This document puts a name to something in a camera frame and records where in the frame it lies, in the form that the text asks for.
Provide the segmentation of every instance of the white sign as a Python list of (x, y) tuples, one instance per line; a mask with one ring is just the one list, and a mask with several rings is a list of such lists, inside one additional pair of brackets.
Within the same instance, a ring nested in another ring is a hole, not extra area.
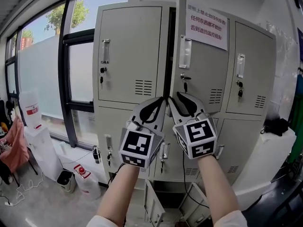
[(227, 17), (187, 0), (186, 38), (227, 50)]

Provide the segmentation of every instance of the white sleeve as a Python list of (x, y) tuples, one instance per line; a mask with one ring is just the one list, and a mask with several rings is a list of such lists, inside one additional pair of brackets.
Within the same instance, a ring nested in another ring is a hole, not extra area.
[(95, 215), (86, 227), (118, 227), (112, 221), (102, 216)]
[(214, 227), (247, 227), (247, 222), (241, 211), (237, 210), (219, 219)]

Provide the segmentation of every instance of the pink chair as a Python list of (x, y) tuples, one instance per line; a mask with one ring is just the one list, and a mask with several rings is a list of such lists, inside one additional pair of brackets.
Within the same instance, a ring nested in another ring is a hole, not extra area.
[(9, 167), (10, 171), (14, 173), (24, 163), (29, 162), (36, 175), (38, 175), (29, 161), (29, 153), (24, 138), (24, 125), (18, 116), (16, 116), (7, 135), (0, 139), (0, 142), (5, 142), (5, 140), (11, 144), (12, 147), (0, 155), (0, 160)]

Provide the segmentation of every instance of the forearm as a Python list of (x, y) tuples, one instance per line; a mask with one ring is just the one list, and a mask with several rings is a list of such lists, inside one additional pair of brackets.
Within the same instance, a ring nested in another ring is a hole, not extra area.
[(121, 167), (109, 189), (105, 192), (97, 215), (122, 226), (138, 179), (139, 170), (138, 167), (128, 164)]
[(198, 159), (213, 223), (239, 210), (236, 195), (213, 156)]

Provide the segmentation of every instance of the tree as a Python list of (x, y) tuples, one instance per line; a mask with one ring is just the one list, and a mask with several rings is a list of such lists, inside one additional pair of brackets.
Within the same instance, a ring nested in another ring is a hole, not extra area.
[[(32, 43), (33, 43), (34, 42), (33, 31), (31, 31), (30, 29), (24, 29), (22, 31), (22, 38), (32, 38)], [(16, 39), (17, 39), (17, 34), (15, 34), (13, 37), (13, 50), (16, 47)]]
[[(44, 28), (44, 30), (53, 29), (55, 31), (55, 34), (58, 35), (60, 33), (60, 27), (61, 27), (61, 20), (62, 15), (64, 11), (64, 5), (61, 5), (54, 10), (52, 10), (50, 13), (48, 13), (45, 17), (47, 18), (48, 25)], [(84, 1), (78, 0), (76, 2), (74, 12), (71, 19), (71, 27), (75, 28), (79, 24), (81, 24), (85, 18), (86, 15), (89, 13), (89, 9), (86, 9), (84, 7)]]
[(33, 32), (30, 29), (25, 29), (22, 32), (22, 38), (32, 38), (34, 42), (34, 36), (33, 36)]

